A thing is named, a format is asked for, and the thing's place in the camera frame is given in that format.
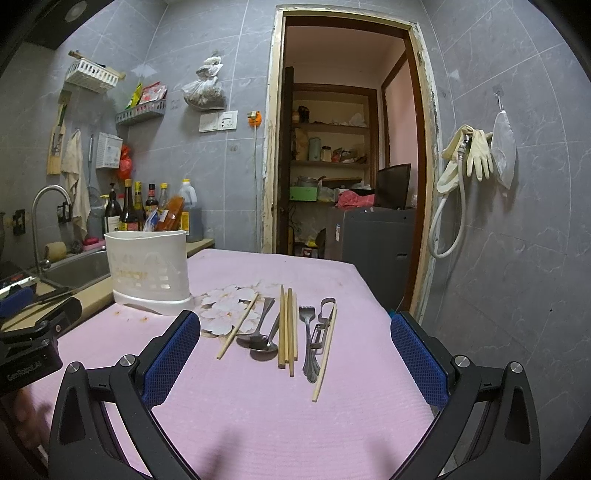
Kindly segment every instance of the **chopstick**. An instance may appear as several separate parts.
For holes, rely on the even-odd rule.
[[[294,299],[293,299],[293,290],[291,288],[287,289],[286,295],[287,301],[287,313],[286,316],[287,320],[287,356],[290,363],[290,377],[294,376]]]
[[[318,374],[318,380],[316,381],[316,387],[314,389],[314,394],[312,395],[312,402],[316,402],[318,400],[318,395],[320,395],[320,389],[322,388],[322,381],[324,380],[324,372],[326,372],[326,364],[329,361],[329,352],[330,352],[330,343],[332,342],[332,334],[335,331],[335,323],[336,323],[336,303],[333,307],[332,312],[330,312],[330,325],[329,331],[326,334],[326,344],[324,345],[324,353],[322,355],[322,365],[320,366],[320,373]]]
[[[240,327],[242,326],[244,320],[246,319],[246,317],[248,316],[248,314],[250,313],[252,306],[255,304],[256,299],[258,298],[258,293],[255,293],[254,298],[251,300],[251,302],[248,304],[248,306],[246,307],[246,310],[244,310],[244,313],[242,314],[242,318],[240,319],[240,321],[236,324],[236,326],[232,329],[232,331],[230,332],[230,335],[228,336],[226,343],[224,344],[224,346],[222,347],[222,349],[220,350],[220,352],[217,355],[217,359],[221,360],[224,353],[226,353],[226,350],[228,350],[228,347],[230,346],[230,344],[232,343],[232,341],[234,340],[234,337],[236,336],[236,334],[238,333],[238,330],[240,329]]]
[[[298,322],[298,309],[297,309],[297,295],[294,292],[293,294],[294,302],[293,302],[293,322],[294,322],[294,361],[297,362],[297,322]]]
[[[279,353],[277,353],[277,360],[279,368],[285,368],[285,294],[283,285],[279,296]]]

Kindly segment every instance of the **metal fork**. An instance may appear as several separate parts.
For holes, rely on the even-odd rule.
[[[306,375],[308,382],[315,383],[318,379],[320,366],[316,361],[316,356],[312,352],[312,335],[310,333],[310,322],[316,318],[314,307],[300,307],[300,320],[306,324],[306,360],[302,371]]]

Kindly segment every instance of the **plastic jug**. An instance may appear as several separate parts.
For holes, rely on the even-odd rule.
[[[187,242],[203,240],[203,222],[201,208],[197,206],[197,193],[191,187],[191,181],[184,179],[178,194],[184,198],[184,211],[181,216],[181,230],[187,232]]]

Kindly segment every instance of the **pink wall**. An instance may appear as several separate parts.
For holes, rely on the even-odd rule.
[[[389,164],[390,166],[401,163],[412,165],[407,197],[407,206],[409,206],[413,194],[417,192],[418,141],[413,84],[408,62],[386,88],[386,105],[390,138]]]

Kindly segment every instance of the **door frame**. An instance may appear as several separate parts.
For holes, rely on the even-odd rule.
[[[436,208],[434,195],[435,172],[441,168],[439,151],[441,138],[437,119],[439,106],[433,70],[428,50],[420,27],[413,23],[386,15],[363,14],[359,10],[345,7],[289,6],[280,7],[275,13],[275,24],[271,37],[269,61],[267,110],[265,123],[264,172],[263,172],[263,253],[275,253],[277,232],[277,163],[278,126],[281,115],[281,85],[284,68],[284,40],[286,20],[302,20],[302,25],[335,26],[367,30],[403,38],[411,70],[413,97],[417,114],[418,136],[418,203],[415,224],[413,253],[409,282],[402,307],[419,321],[422,321],[427,305],[428,293],[434,270],[434,259],[427,248],[431,219]]]

